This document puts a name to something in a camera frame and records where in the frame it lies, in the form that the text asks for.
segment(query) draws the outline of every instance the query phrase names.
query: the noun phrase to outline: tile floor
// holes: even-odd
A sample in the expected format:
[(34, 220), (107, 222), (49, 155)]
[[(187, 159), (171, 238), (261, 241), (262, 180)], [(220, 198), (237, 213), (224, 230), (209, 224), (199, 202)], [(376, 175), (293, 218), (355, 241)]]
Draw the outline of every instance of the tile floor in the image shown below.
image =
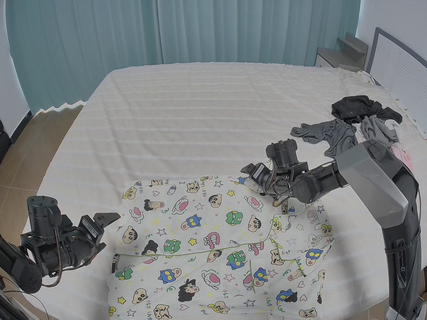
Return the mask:
[[(20, 244), (19, 235), (28, 217), (26, 199), (37, 194), (56, 150), (81, 109), (82, 106), (79, 106), (34, 117), (0, 164), (0, 233), (6, 241)], [(13, 288), (11, 283), (8, 283), (8, 287)], [(46, 314), (29, 304), (22, 295), (14, 297), (41, 319), (46, 318)], [(387, 301), (349, 320), (384, 319)]]

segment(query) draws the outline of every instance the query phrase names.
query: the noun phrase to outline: cartoon print fabric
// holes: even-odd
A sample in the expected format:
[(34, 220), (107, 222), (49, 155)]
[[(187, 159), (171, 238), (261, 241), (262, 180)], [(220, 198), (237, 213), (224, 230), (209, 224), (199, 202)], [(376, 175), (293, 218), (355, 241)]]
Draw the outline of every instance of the cartoon print fabric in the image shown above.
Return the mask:
[(322, 262), (334, 237), (320, 200), (273, 207), (244, 178), (219, 176), (130, 182), (123, 195), (111, 318), (322, 318)]

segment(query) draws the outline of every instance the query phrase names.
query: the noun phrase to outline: white headboard panel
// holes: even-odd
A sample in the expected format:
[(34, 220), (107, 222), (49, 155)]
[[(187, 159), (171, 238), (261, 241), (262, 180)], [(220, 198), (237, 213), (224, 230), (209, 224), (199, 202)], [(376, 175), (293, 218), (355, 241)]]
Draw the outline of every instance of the white headboard panel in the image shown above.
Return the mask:
[(377, 27), (366, 71), (397, 99), (427, 139), (427, 61)]

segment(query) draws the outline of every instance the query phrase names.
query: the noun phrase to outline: curtain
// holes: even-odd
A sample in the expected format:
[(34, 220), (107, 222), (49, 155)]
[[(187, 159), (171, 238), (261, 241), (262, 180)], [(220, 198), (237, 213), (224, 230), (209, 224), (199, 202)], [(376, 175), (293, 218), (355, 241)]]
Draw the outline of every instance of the curtain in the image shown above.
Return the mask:
[(87, 101), (112, 70), (162, 63), (156, 0), (6, 0), (6, 24), (33, 114)]
[(6, 0), (31, 111), (86, 101), (112, 70), (236, 61), (314, 65), (354, 35), (360, 0)]

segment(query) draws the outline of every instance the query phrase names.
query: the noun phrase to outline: mattress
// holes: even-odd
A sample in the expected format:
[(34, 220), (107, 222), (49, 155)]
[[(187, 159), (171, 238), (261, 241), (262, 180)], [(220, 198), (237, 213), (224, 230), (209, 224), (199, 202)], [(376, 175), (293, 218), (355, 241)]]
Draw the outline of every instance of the mattress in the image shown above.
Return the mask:
[[(62, 213), (78, 223), (84, 214), (117, 211), (127, 180), (239, 175), (248, 163), (265, 162), (265, 147), (290, 137), (292, 127), (333, 119), (331, 104), (344, 96), (368, 95), (403, 114), (384, 88), (366, 81), (360, 72), (283, 64), (189, 63), (113, 71), (71, 126), (39, 194), (55, 197)], [(423, 193), (427, 143), (405, 115), (402, 129)], [(326, 142), (296, 142), (299, 160), (309, 167), (329, 160), (323, 156)], [(350, 187), (322, 199), (336, 239), (324, 262), (330, 272), (324, 318), (345, 319), (388, 296), (382, 233)], [(63, 274), (57, 287), (36, 294), (52, 315), (108, 318), (106, 279), (115, 230), (106, 228), (107, 247), (92, 264)], [(423, 242), (426, 236), (421, 233)], [(422, 264), (427, 265), (425, 252)]]

